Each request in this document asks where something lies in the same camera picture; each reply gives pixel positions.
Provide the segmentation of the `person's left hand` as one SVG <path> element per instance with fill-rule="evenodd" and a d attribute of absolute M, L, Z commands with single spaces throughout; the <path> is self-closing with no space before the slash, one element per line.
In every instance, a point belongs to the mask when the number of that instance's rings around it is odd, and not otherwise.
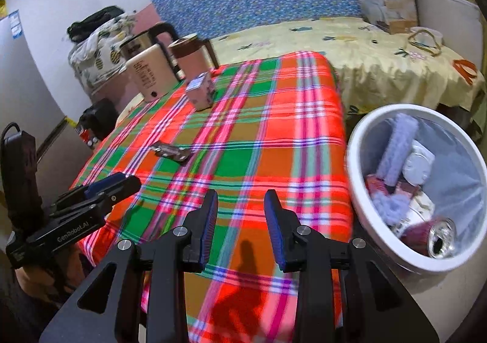
<path fill-rule="evenodd" d="M 14 270 L 16 280 L 27 295 L 56 304 L 64 303 L 93 270 L 93 265 L 77 245 L 49 256 L 40 266 Z"/>

